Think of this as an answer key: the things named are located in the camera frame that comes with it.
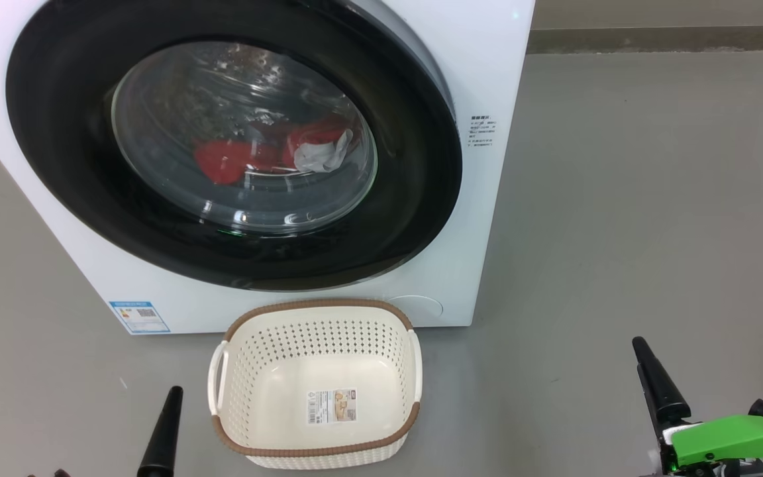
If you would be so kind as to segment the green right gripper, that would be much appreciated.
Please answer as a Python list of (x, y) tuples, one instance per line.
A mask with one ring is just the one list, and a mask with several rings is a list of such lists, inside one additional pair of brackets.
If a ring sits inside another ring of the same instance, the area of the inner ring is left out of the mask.
[[(650, 420), (655, 431), (663, 431), (663, 475), (725, 477), (740, 474), (744, 462), (763, 462), (763, 417), (732, 415), (684, 425), (691, 409), (669, 373), (644, 338), (634, 337), (632, 346)], [(763, 474), (763, 465), (758, 472)]]

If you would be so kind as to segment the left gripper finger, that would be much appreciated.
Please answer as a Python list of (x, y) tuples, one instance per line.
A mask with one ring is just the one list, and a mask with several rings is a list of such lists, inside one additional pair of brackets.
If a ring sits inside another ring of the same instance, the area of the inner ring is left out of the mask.
[(183, 389), (173, 386), (152, 430), (137, 477), (174, 477), (182, 407)]

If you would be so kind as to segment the red and white garment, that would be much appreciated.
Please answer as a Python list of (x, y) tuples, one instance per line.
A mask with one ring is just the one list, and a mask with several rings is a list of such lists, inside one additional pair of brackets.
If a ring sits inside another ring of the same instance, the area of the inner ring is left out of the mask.
[(200, 142), (193, 157), (217, 185), (239, 182), (248, 174), (284, 176), (339, 169), (364, 137), (360, 122), (327, 115), (314, 122), (254, 122), (242, 139)]

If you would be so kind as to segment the black round washer door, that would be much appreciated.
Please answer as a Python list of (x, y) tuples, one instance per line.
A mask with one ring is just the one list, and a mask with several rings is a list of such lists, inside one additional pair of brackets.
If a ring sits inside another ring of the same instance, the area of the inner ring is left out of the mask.
[[(240, 290), (341, 287), (421, 253), (462, 187), (448, 94), (345, 0), (50, 0), (13, 46), (10, 124), (33, 172), (102, 238)], [(217, 185), (200, 142), (254, 122), (358, 121), (328, 173)]]

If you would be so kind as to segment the printed product label sticker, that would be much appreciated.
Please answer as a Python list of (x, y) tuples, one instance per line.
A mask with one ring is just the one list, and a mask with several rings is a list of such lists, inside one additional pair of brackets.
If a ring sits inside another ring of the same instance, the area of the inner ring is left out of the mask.
[(306, 423), (336, 425), (357, 421), (358, 392), (355, 388), (306, 393)]

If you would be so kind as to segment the cream laundry basket brown rim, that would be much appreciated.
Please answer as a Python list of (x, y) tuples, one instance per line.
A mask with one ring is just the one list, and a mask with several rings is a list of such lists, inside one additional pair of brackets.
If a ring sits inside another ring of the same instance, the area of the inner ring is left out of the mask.
[[(420, 339), (395, 306), (319, 299), (246, 312), (210, 359), (208, 405), (223, 444), (272, 469), (375, 464), (405, 444), (421, 408)], [(357, 421), (306, 423), (306, 393), (355, 388)]]

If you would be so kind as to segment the white front-load washing machine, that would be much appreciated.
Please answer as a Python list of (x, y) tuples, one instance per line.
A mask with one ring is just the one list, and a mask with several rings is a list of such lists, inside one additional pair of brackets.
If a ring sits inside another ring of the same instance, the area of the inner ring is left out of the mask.
[(442, 304), (442, 328), (470, 325), (536, 0), (345, 0), (414, 48), (448, 94), (462, 147), (462, 187), (441, 233), (408, 262), (341, 287), (285, 292), (231, 289), (145, 262), (91, 230), (40, 181), (13, 135), (6, 77), (19, 33), (49, 1), (0, 0), (0, 163), (112, 314), (110, 301), (149, 301), (170, 333), (223, 333), (260, 306), (421, 295)]

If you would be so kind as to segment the blue energy label sticker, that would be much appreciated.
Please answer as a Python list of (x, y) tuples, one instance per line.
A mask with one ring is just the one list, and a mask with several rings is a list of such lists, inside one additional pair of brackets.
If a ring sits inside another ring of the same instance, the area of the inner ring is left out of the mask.
[(115, 317), (132, 335), (159, 335), (170, 333), (163, 318), (149, 301), (110, 301)]

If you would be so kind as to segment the round white filter cover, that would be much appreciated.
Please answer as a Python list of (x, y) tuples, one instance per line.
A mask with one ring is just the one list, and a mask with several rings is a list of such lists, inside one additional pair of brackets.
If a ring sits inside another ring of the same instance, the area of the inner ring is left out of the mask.
[(442, 320), (443, 306), (433, 298), (421, 295), (401, 295), (391, 297), (387, 302), (405, 314), (414, 328), (439, 328), (444, 326)]

